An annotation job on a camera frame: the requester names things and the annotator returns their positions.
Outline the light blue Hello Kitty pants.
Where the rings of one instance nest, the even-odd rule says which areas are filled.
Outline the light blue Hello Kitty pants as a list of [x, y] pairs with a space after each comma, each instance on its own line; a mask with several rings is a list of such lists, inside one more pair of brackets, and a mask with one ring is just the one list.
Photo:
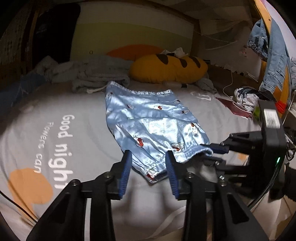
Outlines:
[[152, 184], [167, 176], [167, 151], [179, 163], [199, 153], [213, 155], [198, 120], [170, 89], [135, 91], [112, 81], [105, 105], [110, 132], [122, 151], [132, 152], [133, 168]]

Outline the black white crumpled clothes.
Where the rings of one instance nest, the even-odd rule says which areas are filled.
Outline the black white crumpled clothes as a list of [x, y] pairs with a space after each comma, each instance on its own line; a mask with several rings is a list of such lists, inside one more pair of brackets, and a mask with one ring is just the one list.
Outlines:
[[237, 88], [234, 91], [234, 96], [232, 97], [232, 100], [242, 110], [252, 113], [257, 106], [259, 100], [259, 92], [250, 87]]

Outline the grey-green small cloth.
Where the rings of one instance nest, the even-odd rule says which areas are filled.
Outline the grey-green small cloth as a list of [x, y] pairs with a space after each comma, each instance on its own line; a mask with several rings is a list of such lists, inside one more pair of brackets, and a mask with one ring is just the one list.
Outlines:
[[213, 94], [217, 93], [217, 89], [214, 87], [212, 81], [208, 78], [201, 78], [196, 82], [197, 87], [201, 90], [211, 92]]

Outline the yellow tiger-striped plush pillow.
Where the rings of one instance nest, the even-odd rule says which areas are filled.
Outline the yellow tiger-striped plush pillow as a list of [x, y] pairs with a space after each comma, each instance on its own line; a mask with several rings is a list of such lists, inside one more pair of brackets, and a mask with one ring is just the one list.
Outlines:
[[177, 58], [165, 54], [152, 54], [134, 61], [130, 66], [129, 76], [143, 83], [192, 84], [204, 77], [207, 71], [207, 63], [198, 57]]

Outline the white crumpled cloth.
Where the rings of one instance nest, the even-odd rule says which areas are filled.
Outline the white crumpled cloth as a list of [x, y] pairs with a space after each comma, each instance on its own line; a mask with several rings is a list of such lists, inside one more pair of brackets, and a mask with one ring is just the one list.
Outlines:
[[164, 51], [161, 52], [161, 54], [165, 54], [165, 55], [168, 55], [168, 56], [174, 56], [174, 57], [177, 57], [177, 58], [183, 58], [185, 56], [188, 56], [188, 54], [184, 52], [182, 47], [179, 47], [179, 48], [175, 49], [175, 51], [173, 51], [173, 52], [170, 52], [168, 50], [164, 50]]

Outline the blue denim jacket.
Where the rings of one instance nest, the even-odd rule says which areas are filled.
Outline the blue denim jacket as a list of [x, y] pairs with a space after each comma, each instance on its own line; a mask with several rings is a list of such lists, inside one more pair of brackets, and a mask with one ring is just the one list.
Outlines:
[[271, 32], [268, 34], [264, 21], [258, 20], [251, 30], [247, 46], [267, 63], [259, 90], [274, 94], [276, 88], [284, 90], [287, 79], [287, 96], [290, 97], [290, 57], [278, 24], [272, 20]]

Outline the orange pillow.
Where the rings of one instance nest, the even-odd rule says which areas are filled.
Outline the orange pillow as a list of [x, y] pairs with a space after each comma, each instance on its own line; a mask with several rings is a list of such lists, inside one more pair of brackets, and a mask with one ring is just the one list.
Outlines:
[[106, 53], [107, 56], [114, 58], [121, 58], [124, 60], [135, 61], [138, 58], [141, 58], [146, 55], [160, 54], [164, 49], [146, 45], [146, 44], [135, 44], [135, 45], [126, 45]]

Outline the blue patterned pillow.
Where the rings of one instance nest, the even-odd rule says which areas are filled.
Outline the blue patterned pillow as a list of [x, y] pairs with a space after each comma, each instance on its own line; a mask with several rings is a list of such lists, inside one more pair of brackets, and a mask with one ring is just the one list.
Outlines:
[[28, 74], [8, 89], [1, 91], [1, 112], [11, 108], [24, 96], [32, 93], [35, 89], [45, 83], [46, 78], [44, 75]]

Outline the crumpled grey blanket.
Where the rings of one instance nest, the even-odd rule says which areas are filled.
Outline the crumpled grey blanket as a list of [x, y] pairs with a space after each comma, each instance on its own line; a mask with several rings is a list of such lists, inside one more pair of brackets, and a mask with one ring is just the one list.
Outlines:
[[80, 61], [69, 61], [62, 64], [57, 63], [51, 57], [45, 57], [32, 71], [44, 75], [46, 80], [51, 81], [54, 74], [62, 73], [72, 69], [86, 71], [89, 73], [121, 73], [127, 74], [133, 61], [114, 58], [107, 55], [95, 55]]

